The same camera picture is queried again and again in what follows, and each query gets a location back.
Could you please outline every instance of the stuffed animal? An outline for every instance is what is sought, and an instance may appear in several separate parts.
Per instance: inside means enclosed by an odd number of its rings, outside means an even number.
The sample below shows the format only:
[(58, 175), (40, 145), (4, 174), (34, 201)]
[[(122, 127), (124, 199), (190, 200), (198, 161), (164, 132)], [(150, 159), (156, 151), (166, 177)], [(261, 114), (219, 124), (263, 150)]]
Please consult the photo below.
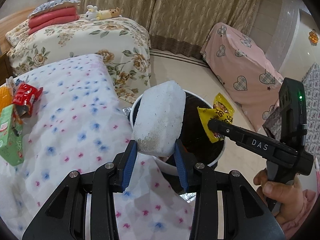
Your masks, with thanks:
[(89, 21), (107, 20), (111, 18), (121, 17), (120, 9), (117, 7), (115, 10), (98, 11), (97, 6), (88, 5), (88, 11), (85, 14), (85, 19)]

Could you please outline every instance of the wooden headboard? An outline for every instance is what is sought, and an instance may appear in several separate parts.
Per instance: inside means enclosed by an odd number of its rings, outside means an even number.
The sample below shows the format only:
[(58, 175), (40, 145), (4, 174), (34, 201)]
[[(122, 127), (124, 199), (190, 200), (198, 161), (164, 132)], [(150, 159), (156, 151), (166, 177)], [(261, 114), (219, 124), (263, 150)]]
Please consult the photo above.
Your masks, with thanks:
[(2, 53), (5, 53), (11, 48), (10, 43), (5, 38), (5, 34), (24, 22), (34, 9), (34, 7), (25, 8), (0, 20), (0, 49)]

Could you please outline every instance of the curtain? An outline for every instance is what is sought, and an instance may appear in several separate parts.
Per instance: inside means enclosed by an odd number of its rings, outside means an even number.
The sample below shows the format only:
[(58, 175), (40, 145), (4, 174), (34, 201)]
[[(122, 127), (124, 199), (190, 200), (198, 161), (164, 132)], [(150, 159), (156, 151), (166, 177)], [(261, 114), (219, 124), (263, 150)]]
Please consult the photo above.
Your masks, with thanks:
[(121, 14), (144, 26), (152, 48), (201, 58), (211, 28), (223, 22), (249, 34), (260, 0), (80, 0), (98, 10), (121, 8)]

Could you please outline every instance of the green box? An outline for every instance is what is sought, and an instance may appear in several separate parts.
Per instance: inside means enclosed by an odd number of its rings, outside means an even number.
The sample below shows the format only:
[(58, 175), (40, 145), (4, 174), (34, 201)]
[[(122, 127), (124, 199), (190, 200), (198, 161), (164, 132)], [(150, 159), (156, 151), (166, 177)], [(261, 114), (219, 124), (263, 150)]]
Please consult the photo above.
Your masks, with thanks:
[(0, 155), (10, 165), (23, 163), (22, 124), (16, 118), (14, 105), (2, 109), (0, 117)]

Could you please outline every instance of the human hand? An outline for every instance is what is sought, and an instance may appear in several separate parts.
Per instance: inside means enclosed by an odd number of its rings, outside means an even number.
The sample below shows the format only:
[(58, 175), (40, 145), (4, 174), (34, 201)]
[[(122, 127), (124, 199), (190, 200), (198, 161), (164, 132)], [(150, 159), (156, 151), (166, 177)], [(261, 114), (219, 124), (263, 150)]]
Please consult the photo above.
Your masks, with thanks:
[(276, 217), (279, 225), (294, 220), (301, 212), (303, 207), (303, 193), (300, 180), (295, 176), (293, 185), (268, 181), (266, 169), (258, 172), (253, 178), (255, 185), (260, 185), (257, 193), (264, 201), (264, 196), (274, 199), (282, 203), (280, 212), (273, 214)]

